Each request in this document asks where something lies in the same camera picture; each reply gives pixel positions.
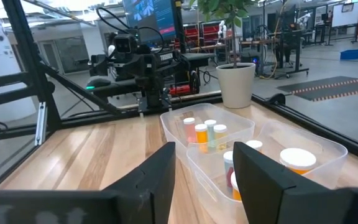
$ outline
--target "whiteboard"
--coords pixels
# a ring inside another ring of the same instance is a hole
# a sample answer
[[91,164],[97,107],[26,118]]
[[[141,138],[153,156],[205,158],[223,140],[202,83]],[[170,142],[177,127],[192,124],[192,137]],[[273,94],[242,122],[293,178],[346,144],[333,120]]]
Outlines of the whiteboard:
[[358,23],[358,2],[353,3],[353,10],[351,12],[342,12],[343,5],[334,6],[333,26],[346,26]]

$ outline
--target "pill bottle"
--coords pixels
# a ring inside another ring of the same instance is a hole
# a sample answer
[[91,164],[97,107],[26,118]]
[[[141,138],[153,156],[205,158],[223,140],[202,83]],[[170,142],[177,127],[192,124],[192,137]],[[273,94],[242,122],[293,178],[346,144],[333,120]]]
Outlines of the pill bottle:
[[209,120],[206,120],[204,122],[204,124],[206,124],[207,126],[207,133],[208,133],[208,150],[209,151],[213,151],[214,148],[215,148],[215,143],[214,143],[214,140],[215,140],[215,133],[214,133],[214,126],[216,125],[216,121],[215,120],[212,120],[212,119],[209,119]]
[[207,153],[208,152],[207,125],[206,124],[197,124],[195,126],[195,130],[196,130],[197,143],[200,144],[199,145],[200,151],[203,153]]
[[[215,125],[214,132],[215,132],[215,139],[218,140],[220,138],[227,136],[227,127],[224,124]],[[226,146],[226,142],[225,142],[225,143],[219,144],[216,147],[216,150],[222,151],[222,150],[225,150],[226,148],[227,148],[227,146]]]
[[185,125],[186,137],[188,143],[196,142],[195,119],[185,118],[183,124]]
[[316,167],[317,158],[304,149],[289,148],[280,152],[280,162],[293,172],[303,175]]
[[224,171],[226,174],[226,185],[229,188],[229,191],[232,190],[231,185],[231,174],[234,172],[234,163],[233,163],[233,151],[225,152],[223,154],[224,161]]
[[231,185],[233,186],[233,199],[241,201],[239,186],[237,185],[237,181],[236,181],[236,172],[233,172],[231,174],[230,180],[231,180]]
[[258,140],[250,140],[247,141],[246,144],[258,152],[262,152],[262,146],[264,145],[261,141]]

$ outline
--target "blue bin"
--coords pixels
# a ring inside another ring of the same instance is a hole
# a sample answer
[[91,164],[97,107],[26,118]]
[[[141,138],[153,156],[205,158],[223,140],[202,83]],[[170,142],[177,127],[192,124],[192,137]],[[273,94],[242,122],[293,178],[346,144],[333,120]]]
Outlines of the blue bin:
[[341,60],[354,60],[354,59],[358,59],[358,49],[345,50],[341,52]]

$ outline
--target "potted plant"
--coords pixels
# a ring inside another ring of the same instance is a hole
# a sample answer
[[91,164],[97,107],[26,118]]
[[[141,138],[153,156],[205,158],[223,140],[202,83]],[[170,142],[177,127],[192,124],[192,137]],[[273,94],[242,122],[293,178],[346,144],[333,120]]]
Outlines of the potted plant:
[[[190,7],[194,2],[195,0],[190,0]],[[235,26],[242,26],[240,18],[246,16],[246,8],[254,3],[252,0],[198,0],[197,2],[198,10],[205,15],[207,21],[212,16],[224,19],[232,29],[231,44],[234,61],[216,68],[223,104],[228,108],[244,108],[249,106],[251,101],[255,64],[237,62]]]

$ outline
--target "clear plastic container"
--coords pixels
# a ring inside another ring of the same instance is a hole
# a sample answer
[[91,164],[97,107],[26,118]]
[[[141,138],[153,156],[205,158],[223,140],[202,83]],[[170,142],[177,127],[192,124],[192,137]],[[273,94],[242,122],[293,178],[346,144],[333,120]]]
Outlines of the clear plastic container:
[[[236,140],[245,142],[240,138],[231,139]],[[313,153],[317,166],[303,176],[330,189],[335,188],[346,161],[347,149],[344,146],[277,121],[266,123],[254,140],[261,141],[263,154],[276,162],[280,161],[280,152],[286,148],[296,147]],[[225,151],[208,154],[200,153],[196,147],[187,151],[196,194],[218,224],[247,223],[242,203],[232,199],[232,192],[226,186],[223,154],[232,150],[231,144]]]
[[198,105],[167,112],[162,114],[160,118],[167,141],[176,142],[177,157],[186,167],[188,167],[188,159],[186,157],[187,149],[189,147],[200,148],[200,145],[187,141],[186,131],[183,126],[183,120],[185,118],[194,118],[196,125],[203,124],[206,120],[214,119],[217,124],[227,126],[227,136],[210,142],[209,145],[212,146],[217,146],[215,141],[219,140],[228,142],[227,146],[232,147],[234,144],[232,139],[248,141],[254,135],[255,123],[253,121],[209,103],[200,103]]

